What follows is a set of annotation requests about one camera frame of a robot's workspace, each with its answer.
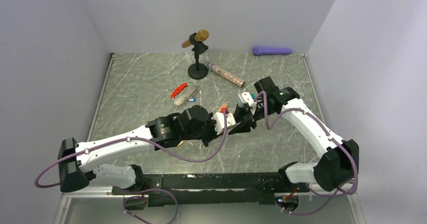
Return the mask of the red handled key holder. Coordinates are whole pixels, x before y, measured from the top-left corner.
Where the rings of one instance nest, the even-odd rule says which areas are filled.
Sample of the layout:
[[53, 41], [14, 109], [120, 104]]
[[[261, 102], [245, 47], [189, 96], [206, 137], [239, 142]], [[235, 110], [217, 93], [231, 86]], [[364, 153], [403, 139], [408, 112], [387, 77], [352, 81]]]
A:
[[199, 93], [199, 86], [189, 83], [182, 83], [170, 95], [174, 108], [185, 105], [188, 100], [195, 98]]

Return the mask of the yellow key tag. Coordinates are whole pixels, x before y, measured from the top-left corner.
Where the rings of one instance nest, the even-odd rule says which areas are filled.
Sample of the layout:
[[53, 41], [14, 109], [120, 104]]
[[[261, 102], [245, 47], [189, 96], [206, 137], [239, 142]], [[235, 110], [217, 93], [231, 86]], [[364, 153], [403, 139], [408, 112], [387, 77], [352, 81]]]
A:
[[192, 143], [191, 141], [189, 141], [189, 140], [183, 140], [183, 141], [181, 141], [181, 142], [177, 145], [177, 147], [181, 147], [181, 146], [183, 146], [183, 145], [185, 145], [185, 144], [193, 145], [193, 143]]

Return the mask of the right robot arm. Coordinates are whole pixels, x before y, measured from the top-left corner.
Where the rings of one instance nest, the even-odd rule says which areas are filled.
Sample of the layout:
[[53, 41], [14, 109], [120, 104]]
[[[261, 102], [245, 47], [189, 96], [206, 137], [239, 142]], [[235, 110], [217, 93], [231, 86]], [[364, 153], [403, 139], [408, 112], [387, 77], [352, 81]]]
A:
[[280, 89], [271, 77], [257, 81], [254, 86], [258, 92], [255, 98], [249, 92], [238, 94], [233, 114], [236, 125], [229, 134], [250, 132], [261, 119], [271, 130], [276, 122], [269, 122], [268, 117], [276, 113], [303, 135], [319, 157], [316, 163], [292, 162], [281, 167], [279, 188], [288, 192], [297, 184], [317, 184], [324, 191], [354, 194], [359, 183], [359, 145], [329, 129], [293, 88]]

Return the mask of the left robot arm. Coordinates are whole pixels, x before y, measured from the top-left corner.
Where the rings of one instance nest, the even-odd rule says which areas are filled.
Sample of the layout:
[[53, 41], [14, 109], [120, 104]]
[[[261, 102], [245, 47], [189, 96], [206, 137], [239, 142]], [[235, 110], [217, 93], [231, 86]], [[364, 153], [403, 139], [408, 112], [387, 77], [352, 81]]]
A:
[[235, 117], [227, 108], [209, 113], [205, 108], [194, 105], [181, 113], [158, 117], [113, 137], [87, 142], [66, 138], [58, 153], [60, 190], [63, 193], [74, 192], [93, 182], [127, 189], [133, 194], [140, 193], [145, 186], [141, 167], [112, 166], [108, 161], [135, 152], [168, 151], [186, 140], [201, 140], [208, 146], [224, 132], [230, 133], [235, 126]]

